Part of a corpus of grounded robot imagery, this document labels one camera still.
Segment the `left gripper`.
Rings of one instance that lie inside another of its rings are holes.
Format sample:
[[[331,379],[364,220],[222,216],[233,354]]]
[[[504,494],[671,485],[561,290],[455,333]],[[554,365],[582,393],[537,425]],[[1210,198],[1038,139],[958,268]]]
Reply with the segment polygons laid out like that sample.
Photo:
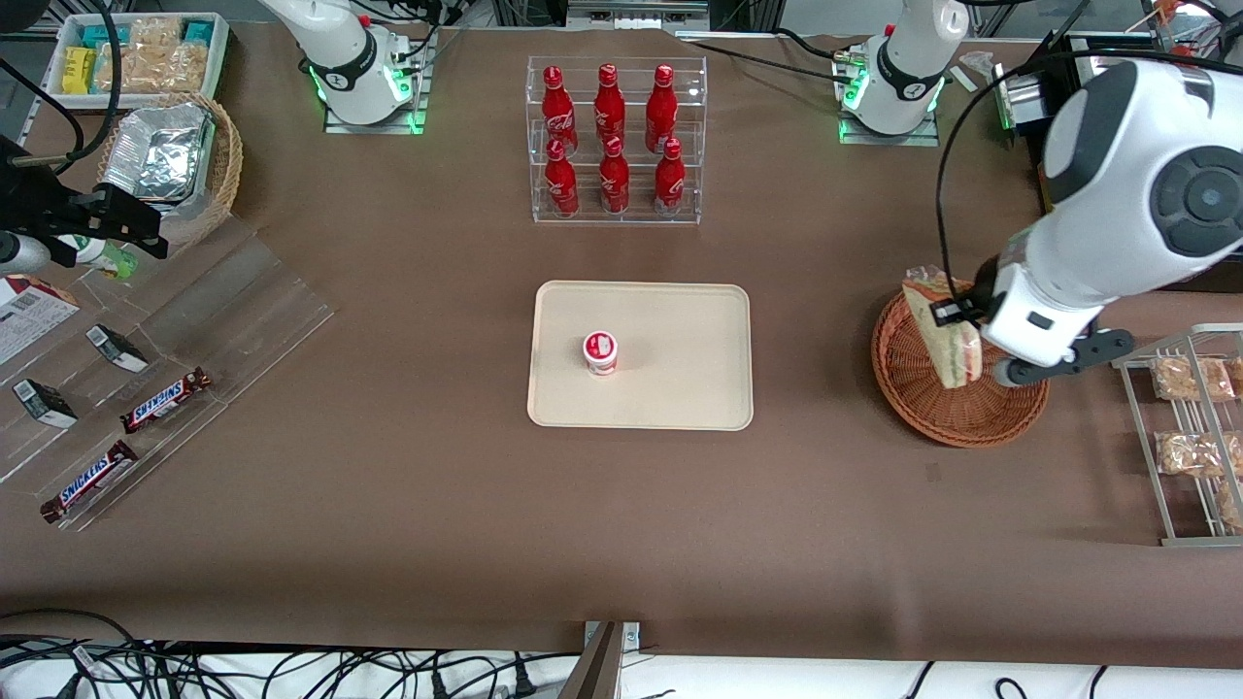
[[[978,303],[946,297],[929,303],[937,327],[970,323],[1003,357],[991,377],[1007,388],[1079,376],[1135,350],[1127,330],[1099,326],[1100,307],[1069,307],[1035,284],[1025,264],[986,261],[978,269]]]

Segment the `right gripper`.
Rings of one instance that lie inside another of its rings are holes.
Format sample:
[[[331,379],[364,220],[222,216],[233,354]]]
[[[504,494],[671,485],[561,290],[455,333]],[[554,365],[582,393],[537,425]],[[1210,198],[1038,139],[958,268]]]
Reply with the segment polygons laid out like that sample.
[[[150,257],[167,257],[169,243],[160,225],[160,211],[109,183],[88,194],[58,184],[26,193],[14,189],[2,194],[2,269],[75,267],[80,249],[66,243],[67,236],[122,243]]]

